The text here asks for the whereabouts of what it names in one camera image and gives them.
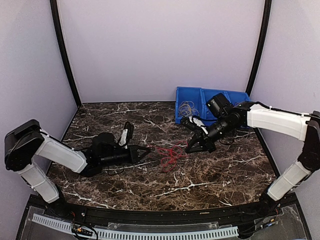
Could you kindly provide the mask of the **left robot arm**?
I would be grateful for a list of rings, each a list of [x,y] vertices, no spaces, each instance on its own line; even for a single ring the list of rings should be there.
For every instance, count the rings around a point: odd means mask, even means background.
[[[110,132],[102,132],[93,137],[89,147],[75,149],[49,135],[37,120],[31,119],[5,135],[5,168],[20,175],[46,203],[51,204],[51,210],[58,217],[67,218],[71,213],[70,206],[64,202],[58,187],[34,162],[34,156],[91,178],[110,166],[136,164],[151,152],[148,147],[129,144],[133,132],[134,125],[127,121],[119,140]]]

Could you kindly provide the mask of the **right blue storage bin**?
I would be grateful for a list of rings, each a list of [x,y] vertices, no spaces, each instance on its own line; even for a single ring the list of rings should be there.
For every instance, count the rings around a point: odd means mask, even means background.
[[[234,111],[232,110],[233,107],[238,106],[242,102],[250,102],[250,98],[247,93],[245,92],[239,92],[239,91],[223,91],[224,96],[227,98],[229,103],[225,107],[225,110],[223,111],[223,118],[226,119],[226,123],[228,123],[227,129],[229,131],[233,131],[236,128],[248,128],[247,125],[247,112],[241,108],[236,108],[235,113],[238,113],[240,118],[233,118],[229,117],[231,113]]]

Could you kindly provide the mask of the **black left corner post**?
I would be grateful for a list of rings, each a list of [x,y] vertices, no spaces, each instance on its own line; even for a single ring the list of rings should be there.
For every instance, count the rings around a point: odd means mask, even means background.
[[[51,15],[53,20],[56,40],[57,40],[61,60],[63,63],[64,71],[67,77],[67,81],[68,81],[74,102],[77,108],[79,108],[82,105],[82,102],[81,102],[81,98],[80,98],[80,95],[76,86],[76,82],[73,76],[73,72],[71,69],[71,65],[70,65],[70,61],[69,61],[69,57],[66,49],[66,44],[64,41],[62,25],[61,25],[59,9],[58,9],[58,1],[49,0],[49,3],[50,3],[50,9],[51,9]]]

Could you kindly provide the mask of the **left blue storage bin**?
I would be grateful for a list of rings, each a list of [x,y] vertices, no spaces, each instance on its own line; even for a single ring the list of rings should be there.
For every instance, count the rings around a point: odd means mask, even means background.
[[[200,87],[176,88],[175,123],[180,124],[182,117],[198,116],[202,110],[202,89]]]

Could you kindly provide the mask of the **black front rail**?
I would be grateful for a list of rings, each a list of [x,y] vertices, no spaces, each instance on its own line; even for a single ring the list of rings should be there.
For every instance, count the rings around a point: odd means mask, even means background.
[[[267,214],[261,215],[258,213],[259,207],[259,202],[252,202],[237,206],[201,210],[135,211],[67,203],[66,208],[71,213],[65,219],[76,220],[92,226],[107,226],[110,223],[172,226],[217,222],[220,225],[231,224],[239,226],[241,231],[251,232],[258,222],[276,216],[278,221],[287,224],[293,229],[303,229],[305,232],[309,230],[295,193],[286,195],[280,201],[280,206]]]

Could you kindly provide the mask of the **middle blue storage bin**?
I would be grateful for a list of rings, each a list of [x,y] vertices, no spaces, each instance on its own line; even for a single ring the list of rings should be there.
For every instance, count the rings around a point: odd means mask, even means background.
[[[229,102],[232,102],[232,101],[230,99],[229,94],[225,90],[202,88],[201,94],[202,94],[201,95],[202,109],[200,111],[200,117],[206,120],[206,121],[203,121],[203,123],[206,127],[208,127],[211,124],[213,124],[217,120],[217,118],[208,109],[206,105],[207,101],[217,94],[223,94]]]

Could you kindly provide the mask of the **black right corner post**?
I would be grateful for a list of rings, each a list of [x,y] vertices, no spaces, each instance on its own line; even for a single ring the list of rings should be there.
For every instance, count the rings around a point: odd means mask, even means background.
[[[260,62],[261,62],[262,55],[263,55],[263,50],[264,50],[264,45],[265,45],[265,41],[266,41],[269,20],[270,20],[270,15],[271,15],[271,8],[272,8],[272,0],[265,0],[263,14],[262,14],[262,20],[261,20],[261,26],[260,26],[260,31],[259,31],[259,37],[258,37],[257,46],[256,46],[256,51],[255,51],[250,75],[248,78],[247,86],[245,89],[245,92],[247,93],[247,95],[249,97],[251,96],[251,94],[253,92],[254,84],[256,81]]]

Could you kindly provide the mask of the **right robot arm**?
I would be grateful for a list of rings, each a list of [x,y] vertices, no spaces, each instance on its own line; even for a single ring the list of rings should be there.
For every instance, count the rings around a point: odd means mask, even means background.
[[[182,117],[181,125],[193,131],[187,144],[187,154],[212,153],[215,143],[238,127],[264,129],[293,137],[304,143],[301,154],[259,197],[255,213],[266,217],[280,200],[302,181],[320,169],[320,113],[298,113],[267,106],[259,101],[243,101],[233,105],[222,93],[207,103],[216,121],[204,125],[198,116]]]

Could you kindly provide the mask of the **blue storage bin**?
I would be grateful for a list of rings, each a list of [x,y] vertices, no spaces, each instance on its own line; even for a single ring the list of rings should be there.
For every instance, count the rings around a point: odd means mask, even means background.
[[[247,112],[241,108],[236,108],[235,113],[238,113],[240,118],[233,118],[229,117],[231,113],[234,111],[232,110],[233,107],[238,106],[242,102],[250,102],[250,98],[247,93],[245,92],[239,92],[239,91],[223,91],[224,96],[227,98],[229,103],[225,107],[225,110],[223,111],[223,118],[226,119],[226,123],[228,123],[227,129],[229,131],[233,131],[236,128],[248,128],[247,125]]]
[[[176,88],[175,123],[180,124],[182,117],[198,116],[202,110],[202,89],[200,87]]]
[[[207,101],[217,94],[223,94],[229,102],[232,102],[232,101],[230,99],[229,94],[225,90],[202,88],[201,94],[202,94],[201,95],[202,109],[200,111],[200,117],[206,120],[206,121],[203,121],[203,123],[206,127],[208,127],[211,124],[213,124],[217,120],[217,118],[208,109],[206,105]]]

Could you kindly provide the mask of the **black corner post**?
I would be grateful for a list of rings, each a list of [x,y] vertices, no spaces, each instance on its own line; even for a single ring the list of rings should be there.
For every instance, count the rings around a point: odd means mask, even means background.
[[[270,15],[271,15],[271,8],[272,8],[272,0],[265,0],[263,14],[262,14],[262,20],[261,20],[261,26],[260,26],[260,31],[259,31],[259,37],[258,37],[257,46],[256,46],[256,51],[255,51],[250,75],[248,78],[247,86],[245,89],[245,92],[247,93],[247,95],[249,97],[251,96],[251,94],[253,92],[254,84],[256,81],[260,62],[261,62],[262,55],[263,55],[263,50],[264,50],[264,45],[265,45],[265,41],[266,41],[269,20],[270,20]]]
[[[56,40],[57,40],[61,60],[63,63],[64,71],[67,77],[67,81],[68,81],[74,102],[77,108],[79,108],[82,105],[82,102],[81,102],[81,98],[80,98],[80,95],[76,86],[76,82],[73,76],[73,72],[71,69],[71,65],[70,65],[70,61],[69,61],[69,57],[66,49],[66,44],[64,41],[62,25],[61,25],[59,9],[58,9],[58,1],[49,0],[49,3],[50,3],[50,9],[51,9],[51,15],[53,20]]]

